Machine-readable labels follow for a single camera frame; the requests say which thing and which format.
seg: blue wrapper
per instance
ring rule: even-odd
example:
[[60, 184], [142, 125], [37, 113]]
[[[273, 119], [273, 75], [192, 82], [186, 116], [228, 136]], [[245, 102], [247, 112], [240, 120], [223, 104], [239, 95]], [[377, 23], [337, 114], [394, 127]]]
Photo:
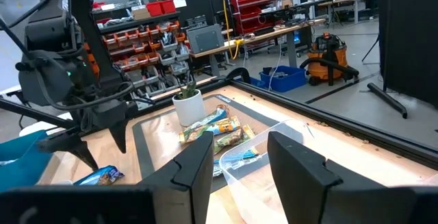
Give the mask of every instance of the blue wrapper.
[[75, 186], [109, 186], [125, 176], [115, 166], [106, 166], [75, 182]]

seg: wooden table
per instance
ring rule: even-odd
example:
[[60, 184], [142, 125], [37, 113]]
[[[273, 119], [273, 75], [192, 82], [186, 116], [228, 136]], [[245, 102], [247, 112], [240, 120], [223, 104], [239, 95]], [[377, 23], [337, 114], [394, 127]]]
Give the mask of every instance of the wooden table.
[[[321, 4], [318, 4], [318, 6], [323, 7], [323, 6], [327, 6], [327, 9], [329, 8], [329, 6], [331, 5], [335, 5], [335, 4], [341, 4], [341, 3], [345, 3], [345, 2], [354, 2], [355, 3], [355, 24], [357, 24], [359, 22], [359, 1], [360, 0], [334, 0], [334, 1], [327, 1]], [[329, 23], [331, 22], [331, 15], [330, 15], [330, 11], [328, 11], [328, 19], [329, 19]]]
[[[256, 36], [254, 39], [245, 40], [242, 45], [250, 44], [250, 43], [254, 43], [254, 42], [259, 42], [261, 40], [267, 40], [270, 38], [276, 38], [276, 37], [279, 37], [281, 35], [286, 34], [286, 40], [288, 41], [287, 52], [289, 52], [288, 53], [289, 65], [293, 66], [293, 67], [297, 67], [296, 66], [296, 54], [295, 54], [296, 50], [295, 50], [295, 43], [294, 43], [294, 31], [301, 29], [301, 28], [304, 28], [304, 27], [307, 27], [309, 25], [320, 25], [323, 22], [325, 22], [325, 19], [316, 19], [316, 20], [309, 21], [308, 23], [303, 24], [303, 25], [296, 25], [293, 27], [285, 28], [285, 29], [278, 29], [274, 32], [270, 32], [270, 33], [267, 33], [267, 34], [264, 34], [261, 36]], [[199, 58], [199, 57], [208, 55], [210, 57], [211, 71], [212, 71], [213, 75], [219, 76], [220, 74], [219, 74], [218, 62], [215, 58], [215, 55], [222, 53], [222, 52], [225, 52], [225, 51], [228, 51], [229, 49], [236, 48], [235, 44], [231, 44], [230, 46], [228, 46], [227, 43], [228, 42], [225, 42], [224, 46], [222, 46], [222, 47], [218, 47], [216, 49], [212, 49], [212, 50], [205, 51], [202, 53], [191, 53], [190, 56], [192, 58]]]
[[[437, 174], [435, 170], [426, 166], [397, 156], [392, 152], [344, 134], [332, 127], [325, 127], [306, 116], [282, 108], [260, 97], [252, 96], [235, 87], [219, 88], [205, 94], [204, 97], [210, 95], [223, 95], [276, 121], [293, 118], [307, 123], [312, 134], [315, 137], [323, 136], [324, 140], [305, 140], [306, 146], [386, 186], [421, 184], [422, 180]], [[114, 165], [125, 174], [125, 177], [118, 180], [116, 184], [135, 184], [142, 179], [142, 173], [140, 172], [137, 147], [134, 141], [133, 126], [140, 121], [150, 119], [148, 121], [149, 125], [143, 125], [142, 130], [145, 136], [146, 133], [154, 131], [157, 134], [154, 136], [159, 138], [146, 142], [155, 170], [183, 149], [177, 142], [177, 133], [179, 131], [169, 129], [169, 127], [178, 123], [178, 120], [167, 118], [167, 114], [172, 112], [172, 109], [173, 107], [170, 106], [131, 120], [127, 125], [126, 154], [122, 154], [118, 150], [108, 129], [86, 136], [83, 140], [88, 142], [88, 148], [99, 166]], [[271, 177], [269, 173], [266, 173], [266, 170], [269, 172], [269, 168], [262, 168], [246, 177], [256, 184], [264, 177]], [[91, 169], [75, 156], [69, 153], [57, 152], [55, 159], [49, 163], [40, 183], [52, 184], [63, 180], [74, 182], [91, 172]], [[210, 194], [207, 223], [244, 223], [228, 186]]]

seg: yellow cable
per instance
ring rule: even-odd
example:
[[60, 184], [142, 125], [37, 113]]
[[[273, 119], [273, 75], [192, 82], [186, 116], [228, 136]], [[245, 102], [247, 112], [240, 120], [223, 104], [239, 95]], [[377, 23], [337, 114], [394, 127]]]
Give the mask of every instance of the yellow cable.
[[[228, 50], [230, 51], [230, 56], [233, 56], [233, 51], [231, 50], [230, 32], [229, 32], [229, 26], [228, 26], [227, 5], [225, 4], [225, 0], [222, 0], [222, 5], [224, 7], [225, 23], [227, 24]], [[235, 58], [237, 57], [238, 51], [239, 51], [239, 45], [236, 45], [236, 53], [235, 53], [235, 56], [233, 57], [233, 60], [235, 60]]]

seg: blue box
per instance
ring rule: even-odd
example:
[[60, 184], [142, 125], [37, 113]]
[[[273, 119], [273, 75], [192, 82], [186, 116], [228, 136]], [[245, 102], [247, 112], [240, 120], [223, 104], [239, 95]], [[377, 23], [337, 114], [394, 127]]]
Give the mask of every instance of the blue box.
[[52, 153], [39, 152], [36, 145], [46, 137], [45, 131], [39, 131], [0, 144], [0, 161], [16, 160], [0, 166], [0, 192], [38, 183], [52, 157]]
[[[277, 92], [286, 92], [306, 84], [305, 69], [298, 69], [290, 66], [279, 66], [277, 73], [287, 73], [286, 77], [273, 77], [271, 89]], [[260, 72], [260, 79], [266, 83], [266, 88], [269, 88], [271, 76]]]

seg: black stand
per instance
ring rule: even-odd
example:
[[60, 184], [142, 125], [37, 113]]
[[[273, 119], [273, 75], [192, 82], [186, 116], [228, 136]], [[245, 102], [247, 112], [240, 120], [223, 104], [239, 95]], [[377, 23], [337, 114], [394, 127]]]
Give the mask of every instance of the black stand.
[[375, 84], [373, 83], [369, 83], [367, 84], [367, 87], [371, 90], [371, 92], [373, 92], [378, 98], [382, 99], [383, 101], [385, 101], [386, 103], [388, 103], [393, 109], [397, 110], [399, 113], [402, 114], [402, 117], [404, 119], [407, 119], [408, 117], [408, 112], [406, 110], [406, 108], [399, 103], [398, 101], [396, 101], [394, 98], [390, 97], [387, 93], [386, 93], [386, 87], [383, 88], [383, 90], [381, 90], [380, 88], [378, 88]]
[[[381, 35], [379, 34], [377, 36], [376, 42], [374, 42], [374, 44], [372, 45], [371, 49], [368, 50], [367, 54], [365, 54], [365, 56], [362, 59], [362, 62], [368, 57], [368, 55], [371, 53], [371, 50], [376, 46], [376, 44], [378, 43], [378, 41], [380, 40]], [[374, 62], [374, 63], [363, 63], [363, 64], [380, 64], [378, 62]]]
[[[389, 13], [389, 9], [390, 9], [390, 7], [391, 7], [391, 0], [388, 0], [388, 9], [387, 9], [387, 22], [386, 22], [386, 25], [385, 25], [385, 29], [386, 29], [386, 35], [388, 35], [388, 31], [389, 31], [389, 26], [390, 26], [390, 24], [389, 24], [389, 22], [390, 22], [390, 19], [389, 19], [389, 15], [390, 15], [390, 13]], [[377, 44], [377, 42], [380, 40], [380, 34], [378, 35], [378, 37], [377, 37], [377, 40], [376, 40], [376, 42], [372, 45], [372, 47], [371, 47], [371, 49], [368, 51], [368, 53], [365, 55], [365, 57], [362, 59], [362, 62], [364, 61], [364, 59], [368, 56], [368, 54], [371, 52], [371, 50], [372, 50], [372, 48]], [[381, 63], [380, 64], [382, 64], [382, 60], [383, 60], [383, 70], [381, 70], [381, 73], [382, 73], [382, 77], [383, 77], [383, 89], [381, 90], [380, 88], [378, 88], [375, 84], [373, 84], [373, 83], [371, 83], [371, 84], [368, 84], [367, 85], [367, 87], [371, 90], [371, 92], [373, 92], [378, 98], [380, 98], [380, 99], [382, 99], [384, 102], [386, 102], [386, 103], [388, 103], [393, 109], [395, 109], [395, 110], [397, 110], [397, 111], [399, 111], [399, 113], [401, 113], [402, 114], [402, 117], [404, 118], [404, 119], [407, 119], [408, 118], [408, 113], [407, 113], [407, 110], [406, 110], [406, 108], [401, 104], [401, 103], [399, 103], [398, 101], [396, 101], [394, 98], [392, 98], [392, 97], [390, 97], [387, 93], [386, 93], [386, 90], [387, 90], [387, 88], [386, 88], [386, 76], [387, 76], [387, 69], [388, 69], [388, 65], [387, 65], [387, 62], [388, 62], [388, 42], [389, 42], [389, 39], [388, 39], [388, 37], [386, 36], [386, 38], [384, 38], [384, 43], [385, 43], [385, 51], [383, 52], [384, 53], [384, 58], [383, 59], [381, 59]]]

